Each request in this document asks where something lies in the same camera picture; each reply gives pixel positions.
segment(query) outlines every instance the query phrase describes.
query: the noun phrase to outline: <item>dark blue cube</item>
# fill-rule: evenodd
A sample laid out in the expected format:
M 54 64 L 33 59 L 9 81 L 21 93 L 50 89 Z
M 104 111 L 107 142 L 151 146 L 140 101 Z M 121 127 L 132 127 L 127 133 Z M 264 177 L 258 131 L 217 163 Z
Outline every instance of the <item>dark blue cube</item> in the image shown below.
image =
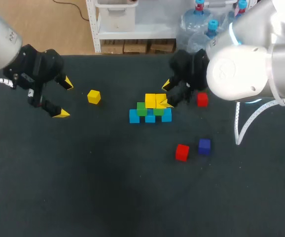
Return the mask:
M 198 145 L 198 154 L 209 155 L 211 153 L 211 141 L 210 139 L 200 139 Z

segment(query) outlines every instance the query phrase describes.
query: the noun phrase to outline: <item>white storage bin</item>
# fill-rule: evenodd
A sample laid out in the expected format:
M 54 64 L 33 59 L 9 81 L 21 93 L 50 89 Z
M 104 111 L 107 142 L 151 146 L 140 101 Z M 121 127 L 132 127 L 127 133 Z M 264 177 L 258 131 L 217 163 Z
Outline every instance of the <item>white storage bin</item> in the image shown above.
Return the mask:
M 107 32 L 133 31 L 137 5 L 138 1 L 127 4 L 127 0 L 98 0 L 101 27 Z

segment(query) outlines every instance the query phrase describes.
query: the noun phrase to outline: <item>toy block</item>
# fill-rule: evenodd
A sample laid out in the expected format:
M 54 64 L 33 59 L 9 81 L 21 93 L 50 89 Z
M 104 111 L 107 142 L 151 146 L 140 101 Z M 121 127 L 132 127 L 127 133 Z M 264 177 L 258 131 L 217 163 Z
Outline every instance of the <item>toy block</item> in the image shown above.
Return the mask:
M 179 161 L 186 162 L 189 149 L 190 147 L 188 146 L 178 144 L 178 148 L 176 151 L 176 159 Z
M 147 116 L 144 117 L 144 121 L 147 123 L 155 123 L 156 122 L 156 116 L 153 115 L 152 110 L 147 110 Z
M 147 109 L 155 109 L 156 108 L 156 94 L 146 94 L 145 106 Z
M 200 139 L 198 145 L 198 154 L 209 155 L 211 153 L 211 141 L 210 139 Z
M 164 109 L 153 109 L 153 115 L 163 116 L 164 115 Z
M 129 123 L 140 123 L 140 118 L 137 115 L 137 110 L 129 110 Z
M 97 90 L 90 90 L 88 94 L 89 103 L 97 105 L 100 100 L 101 100 L 100 92 Z
M 167 99 L 166 94 L 156 94 L 156 108 L 157 109 L 165 109 L 166 106 L 161 105 L 161 102 L 165 101 Z
M 205 92 L 200 92 L 197 94 L 197 106 L 198 107 L 208 106 L 208 96 Z
M 164 109 L 164 114 L 161 117 L 162 122 L 172 122 L 171 108 Z
M 137 115 L 147 116 L 147 109 L 144 105 L 144 102 L 137 102 Z

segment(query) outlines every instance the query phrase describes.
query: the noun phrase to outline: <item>white shelf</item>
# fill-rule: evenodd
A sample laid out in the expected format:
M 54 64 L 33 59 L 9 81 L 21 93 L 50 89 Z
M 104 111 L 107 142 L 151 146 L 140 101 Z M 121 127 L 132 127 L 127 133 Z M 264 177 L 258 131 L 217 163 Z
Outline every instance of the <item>white shelf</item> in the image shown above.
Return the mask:
M 170 22 L 164 7 L 156 0 L 140 0 L 136 9 L 136 26 L 131 32 L 107 32 L 100 25 L 100 40 L 174 39 L 178 21 Z

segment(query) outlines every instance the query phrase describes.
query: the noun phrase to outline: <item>black mat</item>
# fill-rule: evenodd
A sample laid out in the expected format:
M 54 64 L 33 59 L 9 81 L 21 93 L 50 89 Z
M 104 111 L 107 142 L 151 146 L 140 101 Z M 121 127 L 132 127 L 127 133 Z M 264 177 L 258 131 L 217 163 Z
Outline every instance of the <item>black mat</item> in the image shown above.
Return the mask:
M 181 104 L 172 123 L 129 124 L 129 109 L 161 92 L 168 59 L 65 57 L 74 90 L 45 91 L 65 119 L 0 85 L 0 236 L 285 237 L 285 108 L 262 114 L 239 147 L 235 103 L 213 95 L 207 109 Z M 199 138 L 212 139 L 210 157 L 197 155 Z M 187 163 L 175 161 L 179 143 Z

